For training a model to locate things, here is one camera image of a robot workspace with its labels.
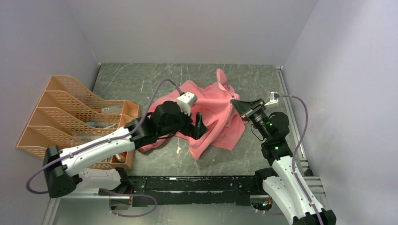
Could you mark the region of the pink zip-up jacket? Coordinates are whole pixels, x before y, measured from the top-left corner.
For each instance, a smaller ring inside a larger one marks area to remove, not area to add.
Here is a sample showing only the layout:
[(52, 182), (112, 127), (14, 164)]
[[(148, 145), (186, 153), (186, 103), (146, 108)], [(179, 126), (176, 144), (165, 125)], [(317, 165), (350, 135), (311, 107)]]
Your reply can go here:
[(198, 160), (210, 145), (233, 150), (245, 131), (245, 122), (230, 102), (234, 99), (239, 100), (240, 96), (227, 84), (227, 76), (222, 69), (217, 69), (215, 76), (217, 81), (206, 88), (198, 86), (192, 80), (180, 86), (183, 92), (191, 92), (198, 99), (191, 108), (192, 119), (196, 119), (196, 113), (201, 113), (208, 128), (208, 132), (198, 140), (180, 132), (176, 134), (177, 137), (188, 141), (189, 151), (195, 160)]

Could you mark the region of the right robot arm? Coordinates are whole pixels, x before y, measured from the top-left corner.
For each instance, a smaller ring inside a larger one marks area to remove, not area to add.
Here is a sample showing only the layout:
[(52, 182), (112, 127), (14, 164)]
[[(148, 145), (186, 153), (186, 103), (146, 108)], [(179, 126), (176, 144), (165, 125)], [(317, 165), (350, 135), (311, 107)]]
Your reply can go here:
[(334, 225), (337, 218), (318, 201), (296, 166), (286, 136), (289, 118), (283, 112), (266, 115), (262, 99), (252, 102), (233, 99), (231, 104), (246, 121), (252, 122), (263, 138), (261, 152), (270, 164), (257, 170), (253, 188), (267, 193), (277, 204), (290, 225)]

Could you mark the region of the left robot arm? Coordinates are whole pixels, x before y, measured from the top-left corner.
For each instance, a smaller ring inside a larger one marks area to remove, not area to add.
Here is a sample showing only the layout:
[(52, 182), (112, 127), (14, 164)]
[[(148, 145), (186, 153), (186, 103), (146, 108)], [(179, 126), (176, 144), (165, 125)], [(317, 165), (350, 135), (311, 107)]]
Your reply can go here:
[(110, 156), (154, 144), (169, 135), (181, 133), (198, 140), (207, 131), (201, 113), (198, 112), (193, 120), (177, 102), (165, 101), (147, 116), (136, 118), (94, 141), (62, 150), (57, 146), (47, 148), (44, 160), (47, 193), (51, 198), (58, 198), (77, 188), (100, 188), (123, 195), (131, 190), (123, 168), (89, 167)]

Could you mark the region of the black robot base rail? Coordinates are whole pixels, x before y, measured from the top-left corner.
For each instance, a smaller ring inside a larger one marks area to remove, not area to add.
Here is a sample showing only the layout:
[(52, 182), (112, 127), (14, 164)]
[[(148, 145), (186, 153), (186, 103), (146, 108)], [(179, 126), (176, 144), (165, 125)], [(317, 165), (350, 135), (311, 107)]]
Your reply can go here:
[(159, 205), (183, 204), (222, 204), (233, 203), (250, 206), (251, 196), (266, 196), (254, 175), (243, 176), (130, 176), (123, 178), (112, 191), (119, 194), (132, 194), (133, 207), (153, 204), (149, 195)]

